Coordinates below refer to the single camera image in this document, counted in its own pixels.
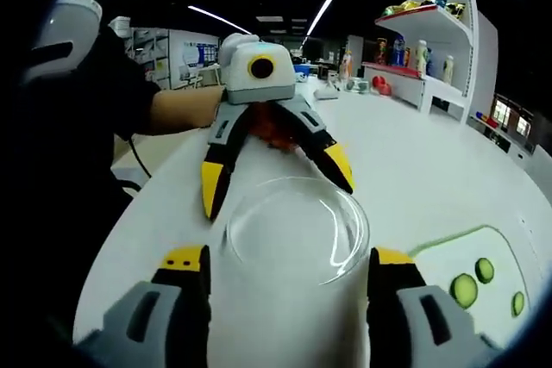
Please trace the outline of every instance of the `green circle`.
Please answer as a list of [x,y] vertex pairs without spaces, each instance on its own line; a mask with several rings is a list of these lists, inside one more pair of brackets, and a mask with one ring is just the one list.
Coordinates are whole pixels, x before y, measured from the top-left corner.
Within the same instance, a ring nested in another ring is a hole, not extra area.
[[494,266],[487,258],[480,258],[475,262],[475,275],[483,284],[488,284],[494,278]]
[[466,273],[462,273],[453,279],[450,284],[450,295],[461,308],[467,309],[477,299],[477,283],[475,279]]
[[511,315],[515,318],[524,310],[525,296],[522,292],[516,292],[511,299]]

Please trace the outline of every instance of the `window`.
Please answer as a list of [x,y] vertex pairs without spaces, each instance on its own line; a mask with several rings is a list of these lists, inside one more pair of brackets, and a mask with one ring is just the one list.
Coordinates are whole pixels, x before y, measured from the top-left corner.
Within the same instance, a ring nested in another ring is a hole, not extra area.
[[530,130],[531,130],[531,124],[529,124],[524,118],[520,116],[516,127],[517,133],[521,134],[523,137],[527,137],[529,135]]
[[510,111],[511,109],[508,105],[497,99],[492,118],[501,124],[502,127],[506,128],[508,126],[508,119],[510,118]]

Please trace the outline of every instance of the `bottle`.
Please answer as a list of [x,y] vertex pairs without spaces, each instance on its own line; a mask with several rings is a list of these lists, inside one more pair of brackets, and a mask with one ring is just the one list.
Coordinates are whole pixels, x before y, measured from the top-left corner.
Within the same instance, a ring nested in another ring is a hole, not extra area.
[[351,51],[346,51],[343,55],[342,64],[340,68],[341,79],[348,81],[353,71],[353,54]]
[[386,64],[386,54],[387,54],[387,39],[386,38],[378,38],[378,49],[376,50],[376,54],[374,56],[374,60],[376,64],[379,65],[385,65]]
[[408,68],[408,65],[411,62],[411,49],[409,47],[405,48],[405,68]]
[[451,55],[445,59],[445,64],[442,67],[442,81],[445,84],[452,84],[452,73],[455,68],[455,58]]
[[431,51],[431,48],[428,47],[428,58],[427,58],[427,63],[425,65],[425,73],[427,75],[429,75],[430,77],[434,77],[435,76],[435,67],[433,65],[433,53]]
[[393,52],[391,55],[391,65],[405,66],[405,38],[400,34],[393,43]]
[[428,42],[419,40],[416,50],[416,70],[425,75],[428,65]]

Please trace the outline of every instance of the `cable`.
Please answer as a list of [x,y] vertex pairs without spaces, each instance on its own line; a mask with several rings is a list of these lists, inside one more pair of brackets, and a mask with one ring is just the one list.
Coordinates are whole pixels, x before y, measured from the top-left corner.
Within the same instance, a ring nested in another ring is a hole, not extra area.
[[149,178],[151,178],[152,175],[149,173],[149,171],[147,170],[147,168],[146,168],[146,166],[144,165],[144,163],[141,162],[140,156],[138,155],[138,152],[136,151],[135,143],[132,141],[132,138],[129,140],[129,145],[130,145],[130,149],[132,150],[132,154],[135,155],[136,161],[138,161],[138,164],[140,165],[141,169],[146,173],[146,175],[147,175]]

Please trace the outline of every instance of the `camera lens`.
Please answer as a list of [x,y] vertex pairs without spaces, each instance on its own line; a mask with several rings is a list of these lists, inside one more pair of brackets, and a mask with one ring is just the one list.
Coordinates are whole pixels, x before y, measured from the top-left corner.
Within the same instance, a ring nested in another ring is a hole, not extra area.
[[270,59],[258,58],[250,66],[251,75],[258,79],[270,77],[274,70],[274,64]]

